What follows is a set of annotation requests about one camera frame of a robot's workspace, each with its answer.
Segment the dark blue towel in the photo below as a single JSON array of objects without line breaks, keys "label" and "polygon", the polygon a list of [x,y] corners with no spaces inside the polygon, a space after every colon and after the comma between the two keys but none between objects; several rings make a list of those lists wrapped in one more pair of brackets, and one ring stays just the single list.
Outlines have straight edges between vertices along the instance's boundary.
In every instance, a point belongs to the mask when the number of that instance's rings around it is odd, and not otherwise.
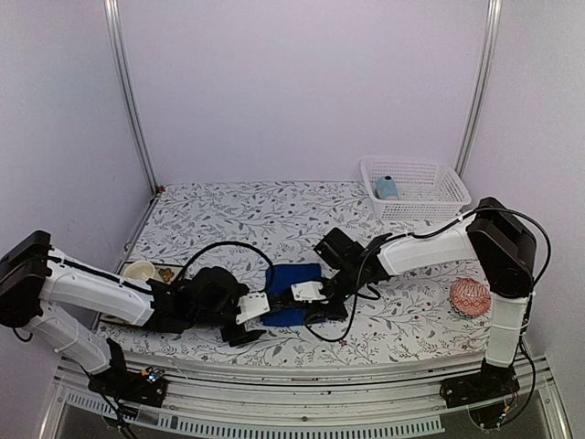
[{"label": "dark blue towel", "polygon": [[306,310],[299,308],[300,303],[293,299],[293,284],[313,281],[322,274],[318,263],[277,264],[265,272],[266,294],[271,299],[282,299],[284,307],[278,311],[264,314],[261,322],[266,327],[301,327]]}]

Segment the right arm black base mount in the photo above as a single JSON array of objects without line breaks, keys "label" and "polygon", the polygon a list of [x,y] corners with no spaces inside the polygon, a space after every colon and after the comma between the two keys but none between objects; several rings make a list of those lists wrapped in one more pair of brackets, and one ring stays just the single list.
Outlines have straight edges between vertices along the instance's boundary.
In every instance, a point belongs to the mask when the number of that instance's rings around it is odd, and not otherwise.
[{"label": "right arm black base mount", "polygon": [[442,380],[439,394],[448,408],[454,408],[512,395],[519,390],[514,363],[497,367],[484,359],[479,371]]}]

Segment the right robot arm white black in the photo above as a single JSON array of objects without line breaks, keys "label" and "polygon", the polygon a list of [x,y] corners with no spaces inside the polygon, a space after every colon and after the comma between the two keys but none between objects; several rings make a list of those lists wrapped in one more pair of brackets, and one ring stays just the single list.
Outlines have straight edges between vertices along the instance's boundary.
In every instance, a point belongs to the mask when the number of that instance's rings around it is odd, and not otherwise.
[{"label": "right robot arm white black", "polygon": [[331,279],[299,283],[292,297],[300,302],[343,304],[367,284],[376,284],[422,267],[476,261],[495,297],[484,361],[473,378],[473,391],[493,398],[508,382],[520,336],[527,325],[534,288],[542,275],[534,271],[537,239],[528,215],[506,208],[496,198],[480,200],[475,209],[442,225],[375,237],[367,246],[338,228],[314,247],[336,273]]}]

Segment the light blue orange dotted towel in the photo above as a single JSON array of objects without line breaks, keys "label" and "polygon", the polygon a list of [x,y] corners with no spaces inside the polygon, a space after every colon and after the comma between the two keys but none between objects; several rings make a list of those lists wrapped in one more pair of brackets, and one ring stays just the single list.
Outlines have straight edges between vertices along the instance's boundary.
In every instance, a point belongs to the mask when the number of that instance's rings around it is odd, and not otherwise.
[{"label": "light blue orange dotted towel", "polygon": [[375,196],[380,200],[399,200],[399,193],[391,176],[383,176],[376,181]]}]

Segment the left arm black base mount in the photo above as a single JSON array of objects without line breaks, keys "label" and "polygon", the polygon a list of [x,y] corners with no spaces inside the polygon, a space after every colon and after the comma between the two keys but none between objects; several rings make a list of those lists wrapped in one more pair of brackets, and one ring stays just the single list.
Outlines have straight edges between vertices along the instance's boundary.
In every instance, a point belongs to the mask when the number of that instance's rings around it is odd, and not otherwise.
[{"label": "left arm black base mount", "polygon": [[111,354],[109,367],[103,372],[89,375],[89,390],[116,401],[161,408],[168,387],[165,371],[152,366],[138,372],[130,371],[122,348],[110,338],[106,342]]}]

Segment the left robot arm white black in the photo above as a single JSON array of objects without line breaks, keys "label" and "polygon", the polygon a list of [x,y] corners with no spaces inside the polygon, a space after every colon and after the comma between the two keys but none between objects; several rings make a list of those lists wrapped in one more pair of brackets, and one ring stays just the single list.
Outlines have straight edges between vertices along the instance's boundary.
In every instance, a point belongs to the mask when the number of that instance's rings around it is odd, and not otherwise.
[{"label": "left robot arm white black", "polygon": [[219,327],[231,346],[260,337],[245,322],[270,310],[265,292],[252,292],[220,267],[170,284],[136,280],[79,262],[36,230],[1,258],[1,324],[23,328],[75,360],[117,397],[136,387],[121,348],[98,337],[63,309],[75,305],[113,316],[127,326],[181,334],[195,325]]}]

